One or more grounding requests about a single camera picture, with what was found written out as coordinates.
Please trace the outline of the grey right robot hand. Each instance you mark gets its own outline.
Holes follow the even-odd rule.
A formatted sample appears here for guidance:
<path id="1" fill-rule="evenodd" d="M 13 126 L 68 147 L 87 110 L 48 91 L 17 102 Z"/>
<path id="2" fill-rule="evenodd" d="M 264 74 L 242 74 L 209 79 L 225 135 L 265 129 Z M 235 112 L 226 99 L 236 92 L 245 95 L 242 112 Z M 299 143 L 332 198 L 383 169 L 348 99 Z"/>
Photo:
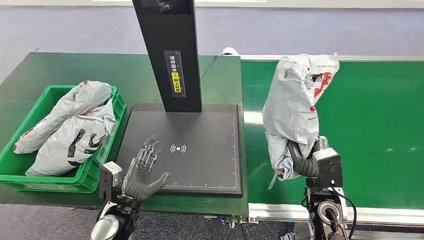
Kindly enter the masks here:
<path id="1" fill-rule="evenodd" d="M 316 160 L 313 160 L 312 154 L 329 147 L 328 139 L 325 136 L 319 136 L 317 138 L 308 158 L 303 157 L 297 142 L 289 140 L 287 147 L 293 161 L 293 169 L 296 173 L 307 178 L 319 177 L 318 163 Z"/>

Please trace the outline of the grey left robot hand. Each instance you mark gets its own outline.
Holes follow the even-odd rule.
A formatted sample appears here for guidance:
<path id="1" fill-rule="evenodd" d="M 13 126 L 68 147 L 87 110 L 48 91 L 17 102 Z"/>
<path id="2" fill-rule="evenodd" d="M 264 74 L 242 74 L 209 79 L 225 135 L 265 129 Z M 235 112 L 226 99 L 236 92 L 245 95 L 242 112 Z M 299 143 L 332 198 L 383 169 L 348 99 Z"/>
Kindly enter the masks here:
<path id="1" fill-rule="evenodd" d="M 150 181 L 152 169 L 161 153 L 157 148 L 158 143 L 156 135 L 150 136 L 131 160 L 121 186 L 123 196 L 142 202 L 167 184 L 169 172 L 164 172 L 157 180 Z"/>

